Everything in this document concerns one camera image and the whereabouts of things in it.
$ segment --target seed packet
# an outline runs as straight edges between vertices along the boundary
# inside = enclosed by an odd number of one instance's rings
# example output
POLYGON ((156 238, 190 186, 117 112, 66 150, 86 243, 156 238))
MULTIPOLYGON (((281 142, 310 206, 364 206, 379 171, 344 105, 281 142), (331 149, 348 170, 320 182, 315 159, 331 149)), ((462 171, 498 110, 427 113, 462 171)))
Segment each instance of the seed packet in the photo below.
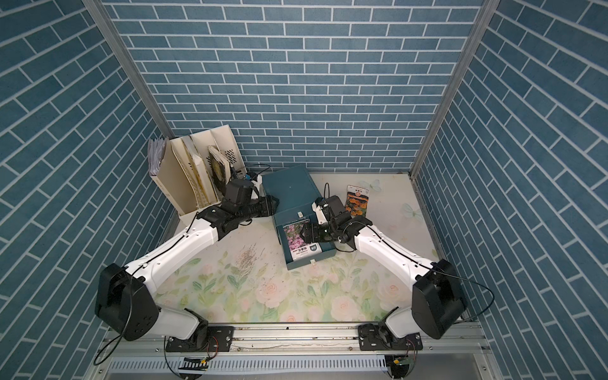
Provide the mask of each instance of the seed packet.
POLYGON ((370 200, 370 191, 365 187, 349 185, 347 187, 346 203, 344 208, 351 216, 365 216, 367 202, 370 200))
POLYGON ((302 226, 309 221, 310 219, 305 219, 283 226, 283 231, 285 231, 289 243, 289 251, 294 261, 321 253, 321 246, 318 243, 306 244, 300 237, 302 226))

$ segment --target box lid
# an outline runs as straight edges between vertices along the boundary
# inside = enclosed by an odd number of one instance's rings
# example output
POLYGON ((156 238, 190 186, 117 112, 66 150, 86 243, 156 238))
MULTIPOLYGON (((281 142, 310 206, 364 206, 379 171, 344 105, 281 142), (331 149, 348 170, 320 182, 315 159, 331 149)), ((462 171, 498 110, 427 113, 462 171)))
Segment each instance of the box lid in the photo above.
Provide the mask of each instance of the box lid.
POLYGON ((277 226, 301 219, 298 212, 312 213, 313 202, 321 196, 303 165, 264 174, 262 184, 267 195, 279 200, 274 214, 277 226))

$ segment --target metal base plate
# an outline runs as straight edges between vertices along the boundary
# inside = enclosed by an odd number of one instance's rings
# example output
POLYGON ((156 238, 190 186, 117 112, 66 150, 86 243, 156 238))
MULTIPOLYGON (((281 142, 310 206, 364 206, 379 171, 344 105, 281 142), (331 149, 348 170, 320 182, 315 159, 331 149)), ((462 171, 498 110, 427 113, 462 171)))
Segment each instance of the metal base plate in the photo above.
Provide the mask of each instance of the metal base plate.
POLYGON ((361 351, 378 351, 378 350, 422 350, 422 340, 420 334, 409 334, 403 338, 393 342, 391 347, 388 347, 378 334, 377 323, 366 323, 357 327, 359 331, 359 348, 361 351))
POLYGON ((191 345, 186 344, 181 339, 169 339, 167 346, 165 347, 166 352, 205 352, 214 353, 217 349, 218 352, 230 351, 232 345, 232 335, 234 334, 234 327, 232 326, 209 326, 207 327, 207 339, 209 347, 203 347, 203 350, 193 349, 191 345))

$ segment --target book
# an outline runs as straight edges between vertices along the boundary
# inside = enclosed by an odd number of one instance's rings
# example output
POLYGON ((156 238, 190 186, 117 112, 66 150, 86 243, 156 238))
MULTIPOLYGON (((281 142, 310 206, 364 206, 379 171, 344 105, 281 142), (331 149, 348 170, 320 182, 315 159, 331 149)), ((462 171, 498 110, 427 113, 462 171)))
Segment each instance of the book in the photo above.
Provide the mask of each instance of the book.
POLYGON ((196 149, 194 142, 192 141, 191 136, 184 136, 181 138, 182 142, 185 146, 185 152, 190 162, 190 166, 193 169, 193 174, 195 180, 202 190, 202 194, 205 197, 207 204, 205 206, 209 206, 218 201, 218 197, 215 195, 215 190, 213 189, 213 185, 211 184, 211 179, 209 178, 209 174, 205 167, 205 162, 203 161, 201 154, 196 149))
POLYGON ((211 154, 211 178, 222 195, 226 194, 226 184, 230 181, 230 162, 215 147, 209 147, 211 154))
POLYGON ((346 203, 344 208, 351 216, 365 216, 367 203, 370 200, 370 191, 365 187, 347 186, 346 203))
POLYGON ((285 235, 287 236, 289 251, 294 261, 321 252, 321 246, 318 243, 306 244, 300 237, 302 226, 307 222, 310 222, 310 219, 300 220, 283 226, 283 231, 285 231, 285 235))

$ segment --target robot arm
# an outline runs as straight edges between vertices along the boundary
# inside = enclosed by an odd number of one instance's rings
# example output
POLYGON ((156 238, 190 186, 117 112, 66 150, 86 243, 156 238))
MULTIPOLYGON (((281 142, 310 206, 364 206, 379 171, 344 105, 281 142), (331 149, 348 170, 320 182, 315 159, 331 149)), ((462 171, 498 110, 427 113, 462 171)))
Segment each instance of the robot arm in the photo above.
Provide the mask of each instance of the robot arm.
POLYGON ((181 339, 192 350, 202 348, 207 321, 191 310, 157 306, 153 295, 177 268, 238 228, 239 223, 275 213, 276 198, 258 196, 257 190, 253 195, 253 182, 233 179, 226 184, 221 203, 199 212, 180 234, 124 268, 110 264, 100 274, 96 315, 121 331, 126 340, 160 334, 181 339))
POLYGON ((439 339, 465 311, 466 300, 453 265, 420 257, 384 236, 369 219, 351 217, 337 196, 318 198, 313 204, 319 224, 305 224, 306 243, 339 241, 373 257, 412 287, 411 308, 399 308, 385 320, 393 337, 419 330, 439 339))

